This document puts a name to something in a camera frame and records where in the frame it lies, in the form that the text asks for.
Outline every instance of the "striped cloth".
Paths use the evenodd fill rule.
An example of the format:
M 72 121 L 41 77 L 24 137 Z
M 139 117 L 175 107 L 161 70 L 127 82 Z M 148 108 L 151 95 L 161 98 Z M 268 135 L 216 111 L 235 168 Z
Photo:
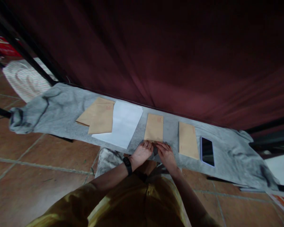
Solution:
M 55 81 L 57 79 L 39 58 L 34 60 Z M 3 68 L 3 73 L 15 92 L 26 103 L 46 92 L 51 85 L 26 60 L 11 61 Z

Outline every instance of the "brown envelope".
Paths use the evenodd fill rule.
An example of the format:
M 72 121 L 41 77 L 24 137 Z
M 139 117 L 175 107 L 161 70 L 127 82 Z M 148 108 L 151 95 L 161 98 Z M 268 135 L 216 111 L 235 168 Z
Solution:
M 195 127 L 183 122 L 179 122 L 179 154 L 199 159 Z
M 144 140 L 163 142 L 163 116 L 148 114 Z
M 90 115 L 88 134 L 112 132 L 113 103 L 95 103 Z
M 108 103 L 108 104 L 114 104 L 114 101 L 108 100 L 108 99 L 104 99 L 101 97 L 98 97 L 94 103 L 92 105 L 90 105 L 81 115 L 80 117 L 78 117 L 78 119 L 76 120 L 76 122 L 80 125 L 84 125 L 84 126 L 89 126 L 91 119 L 90 116 L 93 115 L 94 111 L 95 111 L 95 105 L 97 103 Z

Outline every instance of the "red bag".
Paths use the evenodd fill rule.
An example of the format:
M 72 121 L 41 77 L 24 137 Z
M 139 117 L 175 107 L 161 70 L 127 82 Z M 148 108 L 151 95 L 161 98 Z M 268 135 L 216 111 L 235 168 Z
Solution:
M 0 54 L 5 56 L 16 56 L 21 57 L 21 55 L 10 45 L 5 38 L 0 36 Z

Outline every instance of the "smartphone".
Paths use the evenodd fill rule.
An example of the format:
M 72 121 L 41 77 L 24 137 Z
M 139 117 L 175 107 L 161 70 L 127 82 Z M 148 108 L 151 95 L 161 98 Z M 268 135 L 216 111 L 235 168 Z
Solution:
M 201 160 L 202 162 L 215 167 L 214 150 L 212 142 L 201 137 Z

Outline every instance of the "wrist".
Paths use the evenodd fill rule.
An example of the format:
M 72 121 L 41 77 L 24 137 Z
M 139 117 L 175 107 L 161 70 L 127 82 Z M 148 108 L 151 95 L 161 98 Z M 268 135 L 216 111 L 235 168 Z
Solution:
M 138 162 L 135 160 L 135 158 L 133 156 L 129 156 L 128 159 L 130 161 L 130 164 L 132 166 L 132 170 L 134 172 L 140 165 L 138 164 Z
M 177 166 L 175 168 L 171 169 L 171 170 L 168 170 L 168 172 L 169 172 L 169 174 L 171 175 L 172 178 L 177 178 L 182 174 L 180 168 L 177 167 Z

